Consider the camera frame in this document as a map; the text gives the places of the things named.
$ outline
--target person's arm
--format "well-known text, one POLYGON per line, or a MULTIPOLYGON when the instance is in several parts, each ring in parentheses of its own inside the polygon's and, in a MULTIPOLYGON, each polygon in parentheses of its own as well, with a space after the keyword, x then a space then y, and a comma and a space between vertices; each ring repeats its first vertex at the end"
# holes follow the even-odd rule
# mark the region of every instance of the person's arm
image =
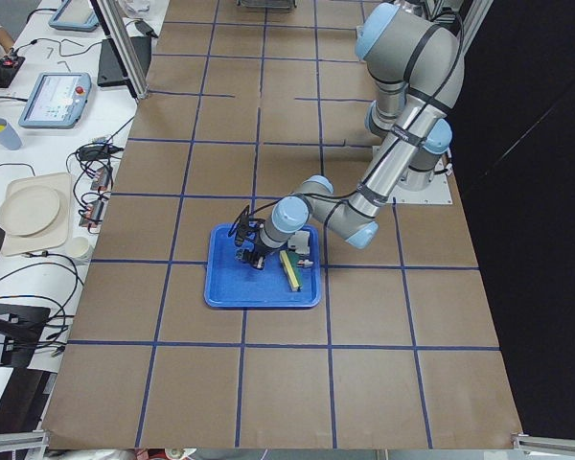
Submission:
POLYGON ((4 48, 5 53, 8 53, 14 44, 15 44, 14 40, 9 35, 9 33, 6 31, 6 29, 4 27, 1 27, 0 28, 0 45, 4 48))

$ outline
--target black wall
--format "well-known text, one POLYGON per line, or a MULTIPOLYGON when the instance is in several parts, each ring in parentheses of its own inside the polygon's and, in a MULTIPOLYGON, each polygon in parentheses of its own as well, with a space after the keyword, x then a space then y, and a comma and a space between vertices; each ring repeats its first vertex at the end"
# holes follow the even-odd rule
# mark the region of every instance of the black wall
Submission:
POLYGON ((575 439, 575 1, 495 0, 448 120, 523 430, 575 439))

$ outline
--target yellow object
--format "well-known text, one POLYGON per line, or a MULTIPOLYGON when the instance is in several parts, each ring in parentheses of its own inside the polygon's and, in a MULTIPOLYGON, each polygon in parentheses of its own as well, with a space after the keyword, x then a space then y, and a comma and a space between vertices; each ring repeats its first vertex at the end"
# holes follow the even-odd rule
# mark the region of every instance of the yellow object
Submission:
POLYGON ((298 282, 298 277, 294 272, 294 267, 291 266, 291 262, 289 261, 288 253, 286 251, 280 251, 279 260, 281 261, 281 265, 283 266, 284 272, 287 275, 287 281, 289 282, 289 287, 291 290, 294 292, 300 290, 302 285, 298 282))

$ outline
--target tiled table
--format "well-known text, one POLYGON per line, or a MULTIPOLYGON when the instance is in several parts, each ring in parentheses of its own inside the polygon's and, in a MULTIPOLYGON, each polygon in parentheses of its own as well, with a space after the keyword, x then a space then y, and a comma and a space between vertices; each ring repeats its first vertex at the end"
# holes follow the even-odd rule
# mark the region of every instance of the tiled table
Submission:
POLYGON ((353 54, 375 2, 173 0, 44 427, 55 448, 508 448, 520 430, 455 184, 323 238, 311 310, 212 310, 211 229, 379 139, 353 54))

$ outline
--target blue tray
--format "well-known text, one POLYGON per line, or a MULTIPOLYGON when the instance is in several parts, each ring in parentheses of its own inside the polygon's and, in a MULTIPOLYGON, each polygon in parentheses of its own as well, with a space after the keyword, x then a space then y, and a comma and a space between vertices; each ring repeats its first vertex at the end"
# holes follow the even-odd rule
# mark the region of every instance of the blue tray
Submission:
MULTIPOLYGON (((234 238, 228 238, 231 224, 218 225, 211 232, 209 263, 204 284, 204 300, 218 309, 309 309, 321 299, 319 243, 317 230, 306 225, 310 234, 313 266, 300 269, 303 286, 292 292, 279 262, 278 253, 266 258, 264 270, 256 270, 237 260, 234 238)), ((248 249, 251 243, 246 242, 248 249)))

